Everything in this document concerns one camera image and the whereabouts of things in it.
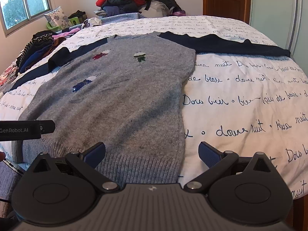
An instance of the triangular cutout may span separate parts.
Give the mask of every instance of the triangular cutout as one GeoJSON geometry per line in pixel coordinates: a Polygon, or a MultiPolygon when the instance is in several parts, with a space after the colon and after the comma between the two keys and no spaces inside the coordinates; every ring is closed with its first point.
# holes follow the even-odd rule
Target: triangular cutout
{"type": "Polygon", "coordinates": [[[49,171],[50,167],[46,161],[46,159],[41,159],[34,169],[34,173],[49,171]]]}
{"type": "Polygon", "coordinates": [[[254,170],[262,172],[270,172],[270,169],[268,168],[268,166],[266,165],[266,163],[262,158],[258,158],[254,170]]]}

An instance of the green plastic chair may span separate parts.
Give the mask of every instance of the green plastic chair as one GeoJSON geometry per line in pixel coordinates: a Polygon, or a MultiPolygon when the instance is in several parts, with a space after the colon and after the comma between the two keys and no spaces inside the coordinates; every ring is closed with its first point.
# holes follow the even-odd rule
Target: green plastic chair
{"type": "MultiPolygon", "coordinates": [[[[69,19],[69,20],[70,20],[70,22],[71,22],[73,25],[78,25],[78,24],[80,24],[78,17],[74,17],[74,18],[71,18],[71,19],[69,19]]],[[[49,30],[54,31],[54,32],[58,32],[58,31],[62,30],[62,28],[61,28],[60,26],[52,27],[52,26],[50,25],[49,22],[47,23],[47,28],[48,28],[49,30]]]]}

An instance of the window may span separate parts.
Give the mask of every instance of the window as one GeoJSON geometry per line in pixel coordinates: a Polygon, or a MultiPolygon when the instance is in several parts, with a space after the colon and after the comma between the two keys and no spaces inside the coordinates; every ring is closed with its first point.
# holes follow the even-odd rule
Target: window
{"type": "Polygon", "coordinates": [[[0,19],[6,35],[50,10],[48,0],[0,0],[0,7],[0,19]]]}

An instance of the bed sheet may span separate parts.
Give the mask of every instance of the bed sheet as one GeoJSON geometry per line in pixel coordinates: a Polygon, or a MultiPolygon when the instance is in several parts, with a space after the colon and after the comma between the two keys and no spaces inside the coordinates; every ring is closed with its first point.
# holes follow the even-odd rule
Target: bed sheet
{"type": "MultiPolygon", "coordinates": [[[[228,40],[250,39],[254,43],[275,45],[244,22],[199,16],[147,18],[87,28],[67,39],[56,51],[64,46],[73,51],[115,34],[153,31],[195,37],[214,33],[228,40]]],[[[40,85],[56,73],[54,70],[5,94],[0,99],[0,120],[17,120],[40,85]]],[[[186,144],[179,177],[182,185],[207,169],[198,157],[198,145],[206,141],[220,151],[233,150],[240,156],[265,152],[293,197],[307,194],[308,79],[294,61],[287,57],[197,55],[195,70],[182,92],[180,105],[186,144]]],[[[11,142],[1,142],[0,147],[11,156],[11,142]]]]}

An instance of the brown garment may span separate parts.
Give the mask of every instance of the brown garment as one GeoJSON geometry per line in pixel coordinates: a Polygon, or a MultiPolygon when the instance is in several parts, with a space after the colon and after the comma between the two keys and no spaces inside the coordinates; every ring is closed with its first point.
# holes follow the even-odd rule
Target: brown garment
{"type": "Polygon", "coordinates": [[[47,50],[47,52],[38,60],[32,62],[29,66],[27,66],[25,68],[25,70],[29,70],[33,65],[37,64],[40,60],[42,60],[43,58],[45,58],[46,56],[48,56],[49,54],[51,54],[56,47],[58,47],[66,38],[65,37],[59,37],[57,39],[55,39],[54,43],[52,44],[52,46],[47,50]]]}

